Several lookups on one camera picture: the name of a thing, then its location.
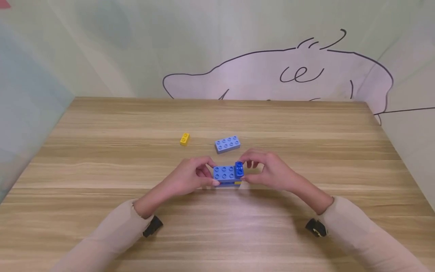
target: yellow lego brick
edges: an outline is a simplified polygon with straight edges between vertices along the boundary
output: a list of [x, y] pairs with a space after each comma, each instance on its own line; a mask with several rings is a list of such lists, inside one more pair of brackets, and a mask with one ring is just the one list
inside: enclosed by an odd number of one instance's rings
[[181, 137], [180, 144], [186, 146], [187, 142], [189, 142], [190, 134], [184, 133], [183, 137]]

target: blue lego brick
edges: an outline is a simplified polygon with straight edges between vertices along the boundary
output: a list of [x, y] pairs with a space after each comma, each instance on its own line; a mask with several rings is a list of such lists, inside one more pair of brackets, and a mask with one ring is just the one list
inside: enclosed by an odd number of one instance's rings
[[218, 154], [228, 152], [237, 148], [240, 148], [240, 141], [237, 136], [224, 138], [214, 142], [214, 147]]
[[235, 184], [234, 182], [226, 182], [226, 183], [221, 183], [218, 186], [216, 186], [217, 188], [219, 187], [240, 187], [240, 183], [239, 184]]
[[235, 164], [235, 169], [234, 169], [234, 175], [236, 178], [241, 178], [244, 176], [244, 172], [243, 172], [243, 162], [241, 161], [236, 161]]
[[226, 166], [216, 166], [213, 168], [213, 178], [218, 180], [219, 182], [228, 183], [240, 181], [239, 178], [236, 178], [234, 174], [234, 166], [226, 165]]

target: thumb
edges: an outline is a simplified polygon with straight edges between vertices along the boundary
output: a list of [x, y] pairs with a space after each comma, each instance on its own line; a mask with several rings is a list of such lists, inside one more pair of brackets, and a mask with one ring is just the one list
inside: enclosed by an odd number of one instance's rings
[[251, 184], [260, 184], [261, 183], [261, 176], [259, 174], [244, 175], [240, 179], [243, 181], [246, 181], [247, 183], [251, 183]]
[[219, 181], [213, 178], [200, 178], [201, 186], [218, 186], [221, 184]]

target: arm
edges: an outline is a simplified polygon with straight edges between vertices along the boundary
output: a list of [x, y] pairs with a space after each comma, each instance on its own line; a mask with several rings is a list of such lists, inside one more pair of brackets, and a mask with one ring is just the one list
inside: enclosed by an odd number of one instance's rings
[[210, 157], [184, 159], [161, 183], [137, 200], [115, 208], [92, 232], [52, 269], [52, 272], [104, 271], [107, 265], [129, 249], [147, 229], [157, 208], [176, 195], [201, 186], [217, 186], [206, 165], [216, 166]]
[[331, 197], [290, 169], [277, 155], [250, 149], [239, 160], [247, 162], [248, 168], [255, 168], [258, 163], [264, 165], [260, 174], [245, 175], [242, 180], [297, 195], [320, 216], [332, 240], [366, 270], [429, 272], [411, 252], [355, 204], [345, 198]]

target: left hand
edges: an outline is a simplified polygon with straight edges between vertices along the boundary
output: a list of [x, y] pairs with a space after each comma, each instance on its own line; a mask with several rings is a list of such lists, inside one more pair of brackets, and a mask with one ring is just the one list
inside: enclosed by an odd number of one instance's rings
[[217, 166], [209, 156], [183, 159], [157, 187], [172, 197], [186, 195], [201, 186], [218, 186], [219, 181], [212, 178], [207, 165]]
[[186, 195], [201, 186], [218, 186], [207, 165], [217, 166], [208, 156], [184, 159], [157, 186], [134, 202], [133, 207], [143, 218], [150, 217], [166, 200], [176, 195]]

